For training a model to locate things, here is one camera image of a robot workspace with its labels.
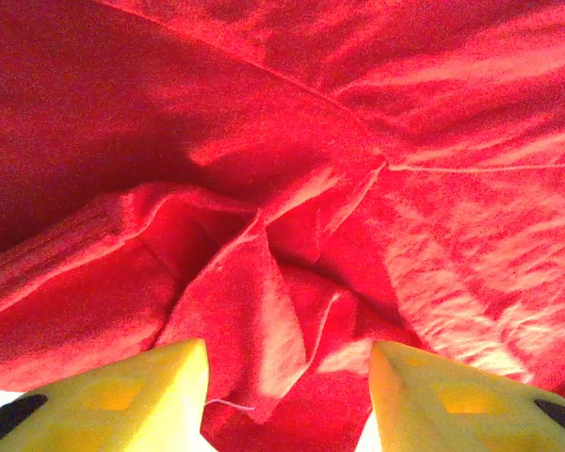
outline yellow robot finger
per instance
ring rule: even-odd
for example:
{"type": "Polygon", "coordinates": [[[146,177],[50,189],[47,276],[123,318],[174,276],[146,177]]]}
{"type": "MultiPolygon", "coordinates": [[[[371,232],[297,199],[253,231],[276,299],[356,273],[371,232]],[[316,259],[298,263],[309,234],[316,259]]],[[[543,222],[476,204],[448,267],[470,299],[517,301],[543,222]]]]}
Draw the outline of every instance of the yellow robot finger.
{"type": "Polygon", "coordinates": [[[385,452],[565,451],[565,399],[512,379],[377,342],[369,387],[385,452]]]}
{"type": "Polygon", "coordinates": [[[40,387],[0,409],[0,452],[204,450],[208,374],[192,339],[40,387]]]}

